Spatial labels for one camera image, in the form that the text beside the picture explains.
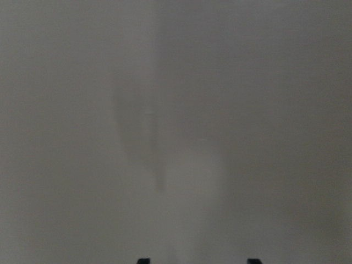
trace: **black object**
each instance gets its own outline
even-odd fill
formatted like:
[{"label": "black object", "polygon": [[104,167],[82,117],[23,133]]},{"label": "black object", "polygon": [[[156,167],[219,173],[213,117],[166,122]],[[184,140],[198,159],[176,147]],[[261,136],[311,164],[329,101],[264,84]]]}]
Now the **black object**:
[{"label": "black object", "polygon": [[137,264],[150,264],[150,258],[140,258]]},{"label": "black object", "polygon": [[247,259],[247,264],[263,264],[259,258],[249,258]]}]

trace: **gray wall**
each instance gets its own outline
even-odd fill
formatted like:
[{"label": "gray wall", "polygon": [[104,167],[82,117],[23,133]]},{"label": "gray wall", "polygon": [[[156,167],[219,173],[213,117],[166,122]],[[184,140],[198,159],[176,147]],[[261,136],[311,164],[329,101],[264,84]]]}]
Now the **gray wall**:
[{"label": "gray wall", "polygon": [[0,7],[0,263],[352,260],[351,3]]}]

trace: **small black object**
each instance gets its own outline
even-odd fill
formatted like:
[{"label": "small black object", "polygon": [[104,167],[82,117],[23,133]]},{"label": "small black object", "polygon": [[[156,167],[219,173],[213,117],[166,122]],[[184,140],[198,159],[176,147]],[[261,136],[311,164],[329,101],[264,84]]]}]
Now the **small black object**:
[{"label": "small black object", "polygon": [[249,258],[247,259],[247,264],[263,264],[259,258]]},{"label": "small black object", "polygon": [[140,258],[137,264],[150,264],[150,258]]}]

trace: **smooth gray background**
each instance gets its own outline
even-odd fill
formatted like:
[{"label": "smooth gray background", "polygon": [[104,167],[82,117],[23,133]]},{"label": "smooth gray background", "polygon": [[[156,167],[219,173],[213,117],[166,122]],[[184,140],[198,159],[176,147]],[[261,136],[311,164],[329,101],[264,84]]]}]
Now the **smooth gray background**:
[{"label": "smooth gray background", "polygon": [[351,5],[0,0],[0,263],[351,262]]}]

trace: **gray surface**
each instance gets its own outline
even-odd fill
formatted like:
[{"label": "gray surface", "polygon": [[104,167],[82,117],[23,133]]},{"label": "gray surface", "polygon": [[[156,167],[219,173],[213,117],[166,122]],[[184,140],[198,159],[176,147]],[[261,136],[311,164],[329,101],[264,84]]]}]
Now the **gray surface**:
[{"label": "gray surface", "polygon": [[0,1],[0,263],[352,260],[349,1]]}]

